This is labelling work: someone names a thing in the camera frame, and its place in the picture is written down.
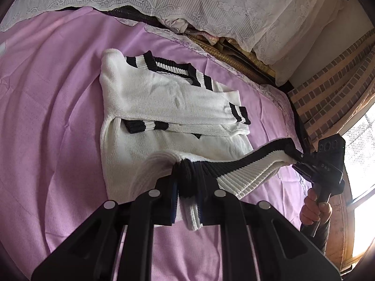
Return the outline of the person's right hand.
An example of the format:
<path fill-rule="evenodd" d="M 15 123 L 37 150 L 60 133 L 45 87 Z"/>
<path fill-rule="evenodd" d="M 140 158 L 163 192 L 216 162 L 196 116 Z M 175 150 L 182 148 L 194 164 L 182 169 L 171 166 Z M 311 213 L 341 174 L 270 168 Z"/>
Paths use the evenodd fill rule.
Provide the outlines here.
<path fill-rule="evenodd" d="M 317 203 L 318 197 L 313 188 L 308 190 L 304 199 L 304 205 L 299 214 L 302 225 L 312 225 L 320 222 L 320 226 L 326 224 L 332 215 L 332 207 L 328 202 Z"/>

